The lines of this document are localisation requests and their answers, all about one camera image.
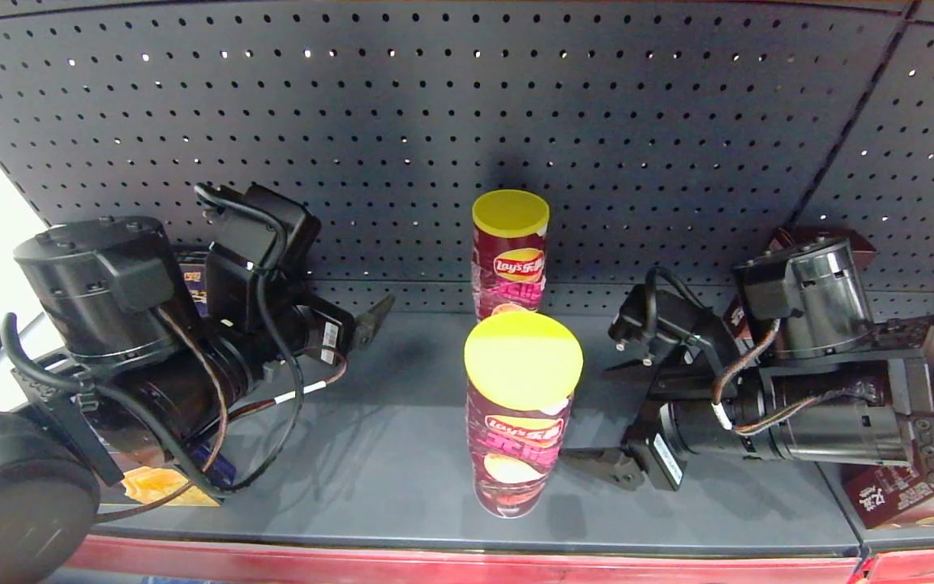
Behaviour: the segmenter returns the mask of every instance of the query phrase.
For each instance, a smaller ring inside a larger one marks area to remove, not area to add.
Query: product box
[[[178,267],[182,269],[182,279],[186,281],[186,289],[193,296],[193,303],[201,316],[208,314],[208,292],[204,288],[204,261],[208,258],[207,249],[199,247],[175,248],[175,259]]]
[[[803,226],[796,226],[796,228],[792,229],[777,228],[773,230],[773,237],[770,238],[770,243],[766,244],[766,249],[768,249],[768,251],[778,251],[778,249],[793,247],[801,243],[811,243],[812,241],[816,241],[818,237],[826,237],[827,239],[832,237],[848,238],[849,245],[852,247],[853,251],[853,262],[856,263],[856,269],[861,271],[866,270],[867,266],[871,265],[872,260],[874,260],[874,256],[878,254],[878,250],[874,248],[874,245],[871,245],[866,237],[853,230],[842,228],[804,228]],[[726,308],[726,314],[723,315],[723,320],[726,321],[726,327],[730,329],[735,339],[752,339],[752,333],[748,330],[748,321],[745,318],[744,309],[741,307],[741,300],[737,296],[731,300],[730,306]]]
[[[845,491],[868,529],[934,527],[934,484],[912,466],[867,466]]]
[[[165,466],[144,466],[134,461],[125,454],[120,453],[111,444],[103,441],[108,454],[118,464],[118,468],[125,473],[125,478],[113,487],[107,487],[100,481],[100,506],[101,511],[116,511],[126,509],[141,504],[152,503],[163,496],[170,495],[175,489],[186,484],[186,475],[174,465]],[[202,444],[194,452],[194,458],[201,461],[207,457],[210,448],[207,444]],[[212,480],[231,484],[236,474],[236,469],[229,461],[219,456],[215,465],[212,467]],[[211,496],[205,495],[197,487],[192,487],[189,491],[178,496],[174,501],[167,503],[168,506],[178,507],[218,507],[219,502]]]

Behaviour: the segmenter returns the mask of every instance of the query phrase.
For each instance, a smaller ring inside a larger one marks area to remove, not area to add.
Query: gray shelf
[[[594,382],[623,358],[607,340],[607,318],[561,320],[587,358],[567,445],[614,444],[644,391]],[[679,494],[621,492],[561,466],[533,513],[491,517],[475,500],[464,426],[460,347],[473,322],[393,314],[377,344],[353,354],[345,380],[307,399],[300,432],[251,491],[221,508],[159,509],[101,533],[672,556],[840,556],[859,547],[816,467],[790,463],[697,459]],[[234,425],[226,451],[245,462],[273,423]]]

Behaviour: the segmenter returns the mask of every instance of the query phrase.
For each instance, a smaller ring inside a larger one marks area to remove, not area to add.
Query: white label sticker
[[[655,450],[658,451],[658,456],[662,459],[662,462],[665,463],[665,469],[667,469],[668,474],[672,476],[672,481],[674,481],[675,484],[679,484],[679,482],[683,481],[683,470],[675,463],[675,456],[672,456],[672,452],[668,449],[668,444],[665,444],[661,435],[655,435]]]
[[[327,322],[323,326],[323,347],[337,346],[337,332],[340,330],[333,322]],[[327,365],[334,364],[334,352],[323,349],[319,352],[319,358]]]

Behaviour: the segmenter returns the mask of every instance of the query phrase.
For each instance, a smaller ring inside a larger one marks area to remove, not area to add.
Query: lay's logo
[[[509,281],[540,281],[546,255],[534,247],[511,249],[497,255],[492,270]]]
[[[538,446],[554,444],[564,430],[563,419],[516,418],[511,415],[486,415],[485,425],[493,432],[530,441]]]

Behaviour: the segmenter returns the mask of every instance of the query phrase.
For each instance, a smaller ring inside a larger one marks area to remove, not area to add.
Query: yellow lid
[[[530,311],[509,311],[474,326],[464,344],[471,384],[511,410],[563,402],[582,374],[582,347],[566,326]]]
[[[474,224],[496,237],[525,237],[545,230],[550,206],[523,190],[494,190],[479,196],[471,209]]]

